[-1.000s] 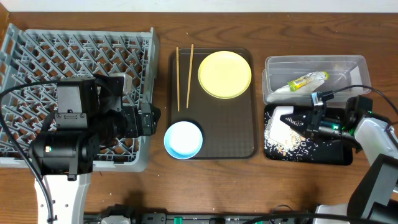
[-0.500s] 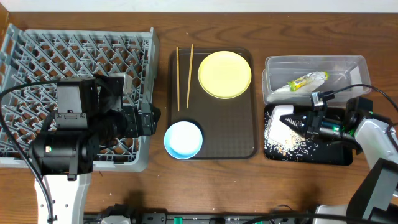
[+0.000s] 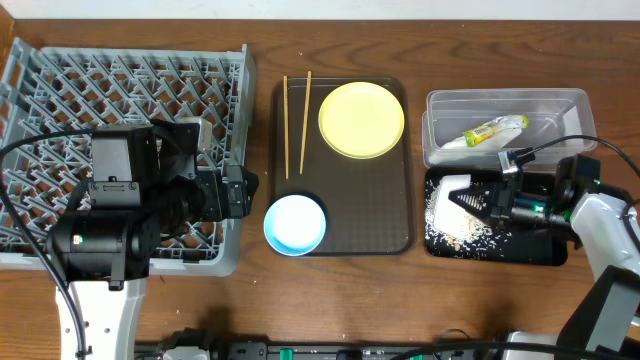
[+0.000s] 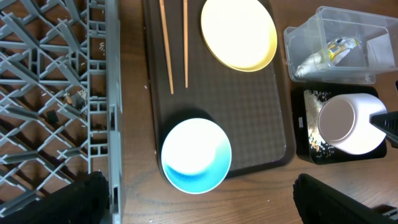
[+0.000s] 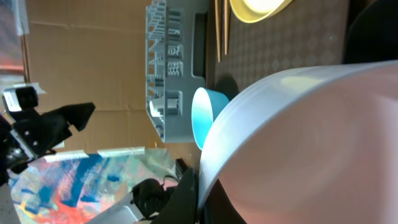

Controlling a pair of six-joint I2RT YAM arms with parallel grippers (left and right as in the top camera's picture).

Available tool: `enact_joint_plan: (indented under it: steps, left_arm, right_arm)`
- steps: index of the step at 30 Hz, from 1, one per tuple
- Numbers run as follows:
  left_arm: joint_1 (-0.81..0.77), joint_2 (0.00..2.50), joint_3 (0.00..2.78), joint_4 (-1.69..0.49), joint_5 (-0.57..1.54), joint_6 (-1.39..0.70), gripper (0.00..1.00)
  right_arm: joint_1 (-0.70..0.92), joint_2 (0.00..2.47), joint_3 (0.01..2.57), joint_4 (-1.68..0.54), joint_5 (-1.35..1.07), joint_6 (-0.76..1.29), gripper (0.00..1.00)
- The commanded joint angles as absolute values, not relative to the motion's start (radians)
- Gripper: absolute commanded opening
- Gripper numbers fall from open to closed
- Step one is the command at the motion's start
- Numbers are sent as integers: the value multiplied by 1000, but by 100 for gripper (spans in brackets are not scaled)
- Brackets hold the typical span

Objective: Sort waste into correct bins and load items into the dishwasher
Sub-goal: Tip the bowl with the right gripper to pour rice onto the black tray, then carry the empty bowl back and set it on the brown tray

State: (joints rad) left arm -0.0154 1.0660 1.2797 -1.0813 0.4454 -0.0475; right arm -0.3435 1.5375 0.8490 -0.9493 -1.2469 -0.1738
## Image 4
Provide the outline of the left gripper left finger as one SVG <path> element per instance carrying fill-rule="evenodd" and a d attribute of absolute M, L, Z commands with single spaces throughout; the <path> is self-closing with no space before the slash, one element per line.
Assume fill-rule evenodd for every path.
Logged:
<path fill-rule="evenodd" d="M 99 224 L 109 205 L 109 184 L 95 171 L 83 179 L 1 218 L 1 224 Z"/>

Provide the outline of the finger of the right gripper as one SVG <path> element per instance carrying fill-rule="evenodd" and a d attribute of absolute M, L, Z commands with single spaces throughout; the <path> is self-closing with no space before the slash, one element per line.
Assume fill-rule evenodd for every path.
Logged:
<path fill-rule="evenodd" d="M 397 111 L 371 116 L 370 123 L 386 134 L 393 148 L 398 145 Z"/>

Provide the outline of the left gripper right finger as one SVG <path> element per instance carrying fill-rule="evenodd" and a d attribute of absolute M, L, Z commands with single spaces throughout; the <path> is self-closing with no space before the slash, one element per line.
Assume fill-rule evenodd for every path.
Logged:
<path fill-rule="evenodd" d="M 397 223 L 396 208 L 371 209 L 308 174 L 297 177 L 293 199 L 303 223 Z"/>

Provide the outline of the white bowl with food scraps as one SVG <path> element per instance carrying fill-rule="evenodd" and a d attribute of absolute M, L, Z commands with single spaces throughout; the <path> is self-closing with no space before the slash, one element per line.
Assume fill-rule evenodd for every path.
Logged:
<path fill-rule="evenodd" d="M 329 145 L 352 154 L 375 150 L 386 134 L 371 124 L 371 117 L 385 114 L 384 103 L 367 93 L 337 95 L 330 98 L 318 115 L 318 131 Z"/>

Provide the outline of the white napkin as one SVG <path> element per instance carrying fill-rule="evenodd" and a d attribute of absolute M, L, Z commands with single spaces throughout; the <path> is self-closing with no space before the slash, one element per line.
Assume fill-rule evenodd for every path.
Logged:
<path fill-rule="evenodd" d="M 330 56 L 324 54 L 323 52 L 317 52 L 311 54 L 301 63 L 295 72 L 295 77 L 303 78 L 304 76 L 324 70 L 329 67 L 328 62 L 330 61 Z"/>

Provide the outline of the wooden chopstick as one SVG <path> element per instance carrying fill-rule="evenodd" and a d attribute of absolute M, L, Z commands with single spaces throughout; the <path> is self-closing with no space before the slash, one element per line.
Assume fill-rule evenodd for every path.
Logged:
<path fill-rule="evenodd" d="M 188 1 L 183 0 L 183 44 L 185 88 L 188 88 Z"/>
<path fill-rule="evenodd" d="M 169 36 L 167 32 L 167 20 L 165 15 L 165 6 L 164 0 L 159 0 L 159 7 L 160 7 L 160 18 L 162 23 L 162 32 L 164 36 L 164 49 L 165 49 L 165 58 L 167 64 L 167 73 L 169 78 L 169 86 L 170 86 L 170 93 L 174 94 L 174 83 L 172 77 L 172 64 L 170 59 L 170 46 L 169 46 Z"/>

